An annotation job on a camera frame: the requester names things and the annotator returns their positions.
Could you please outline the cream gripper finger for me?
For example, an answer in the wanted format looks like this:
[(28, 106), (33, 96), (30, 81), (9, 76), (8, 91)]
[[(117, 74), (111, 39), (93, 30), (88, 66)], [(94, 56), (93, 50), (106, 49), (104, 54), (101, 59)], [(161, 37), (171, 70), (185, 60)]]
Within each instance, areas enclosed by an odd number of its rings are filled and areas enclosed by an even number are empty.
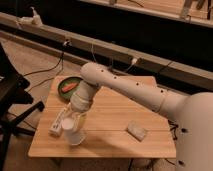
[(65, 119), (65, 118), (74, 119), (76, 121), (76, 127), (78, 129), (82, 129), (82, 127), (85, 123), (85, 120), (86, 120), (86, 113), (74, 111), (71, 108), (71, 104), (68, 104), (66, 107), (69, 109), (69, 111), (67, 112), (67, 114), (64, 116), (63, 119)]

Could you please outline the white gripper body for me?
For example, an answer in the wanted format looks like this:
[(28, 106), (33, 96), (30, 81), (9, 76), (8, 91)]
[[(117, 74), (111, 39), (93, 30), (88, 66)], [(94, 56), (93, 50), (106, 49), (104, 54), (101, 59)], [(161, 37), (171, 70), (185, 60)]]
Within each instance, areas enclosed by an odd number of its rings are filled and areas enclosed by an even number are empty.
[(91, 85), (82, 80), (71, 96), (70, 102), (72, 110), (79, 113), (88, 111), (93, 104), (94, 96), (99, 90), (99, 86)]

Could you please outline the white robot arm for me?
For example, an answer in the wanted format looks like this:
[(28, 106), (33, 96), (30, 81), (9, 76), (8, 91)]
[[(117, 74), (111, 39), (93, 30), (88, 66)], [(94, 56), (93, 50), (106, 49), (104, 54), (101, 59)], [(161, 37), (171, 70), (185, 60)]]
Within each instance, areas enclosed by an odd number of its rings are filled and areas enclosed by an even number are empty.
[(79, 145), (85, 139), (84, 116), (105, 86), (178, 125), (175, 171), (213, 171), (213, 92), (184, 96), (124, 79), (92, 62), (82, 66), (81, 77), (62, 120), (70, 144)]

